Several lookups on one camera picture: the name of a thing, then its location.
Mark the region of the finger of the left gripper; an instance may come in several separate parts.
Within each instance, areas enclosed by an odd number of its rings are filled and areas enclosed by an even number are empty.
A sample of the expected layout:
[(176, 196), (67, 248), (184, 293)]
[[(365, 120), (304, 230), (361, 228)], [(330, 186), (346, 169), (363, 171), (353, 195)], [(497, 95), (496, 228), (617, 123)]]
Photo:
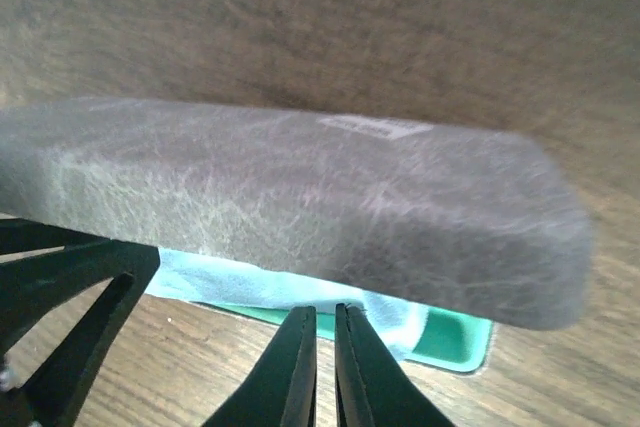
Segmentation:
[(160, 265), (153, 246), (24, 219), (1, 222), (1, 351), (86, 289), (109, 284), (65, 339), (20, 387), (1, 388), (4, 426), (75, 423), (114, 339)]

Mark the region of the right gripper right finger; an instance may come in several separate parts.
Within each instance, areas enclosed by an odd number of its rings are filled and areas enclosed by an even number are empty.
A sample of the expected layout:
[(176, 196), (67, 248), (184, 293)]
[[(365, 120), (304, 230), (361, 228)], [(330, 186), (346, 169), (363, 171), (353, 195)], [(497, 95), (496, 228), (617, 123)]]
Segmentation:
[(335, 313), (335, 394), (339, 426), (448, 426), (409, 380), (364, 313), (339, 304)]

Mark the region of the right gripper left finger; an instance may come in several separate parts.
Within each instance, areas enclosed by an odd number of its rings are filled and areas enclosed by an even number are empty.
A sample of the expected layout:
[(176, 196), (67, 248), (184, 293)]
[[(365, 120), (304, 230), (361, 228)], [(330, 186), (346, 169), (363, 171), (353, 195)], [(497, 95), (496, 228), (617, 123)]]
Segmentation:
[(253, 369), (206, 426), (308, 427), (316, 422), (316, 310), (292, 309)]

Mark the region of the light blue cleaning cloth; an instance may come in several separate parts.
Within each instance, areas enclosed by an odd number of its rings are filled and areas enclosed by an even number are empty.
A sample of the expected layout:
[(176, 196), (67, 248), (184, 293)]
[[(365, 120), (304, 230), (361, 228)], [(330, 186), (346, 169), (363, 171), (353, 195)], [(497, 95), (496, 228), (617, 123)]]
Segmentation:
[(429, 308), (327, 280), (261, 269), (255, 265), (161, 248), (160, 267), (146, 293), (208, 305), (288, 310), (313, 306), (333, 314), (344, 303), (363, 310), (367, 320), (397, 360), (419, 343)]

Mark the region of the green glasses case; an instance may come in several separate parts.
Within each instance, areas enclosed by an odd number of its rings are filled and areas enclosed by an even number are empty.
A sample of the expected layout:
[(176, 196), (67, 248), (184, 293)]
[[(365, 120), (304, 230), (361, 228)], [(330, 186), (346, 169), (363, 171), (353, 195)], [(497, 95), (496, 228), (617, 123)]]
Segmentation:
[(440, 310), (568, 327), (592, 254), (584, 207), (520, 135), (149, 99), (3, 108), (1, 210), (422, 304), (423, 334)]

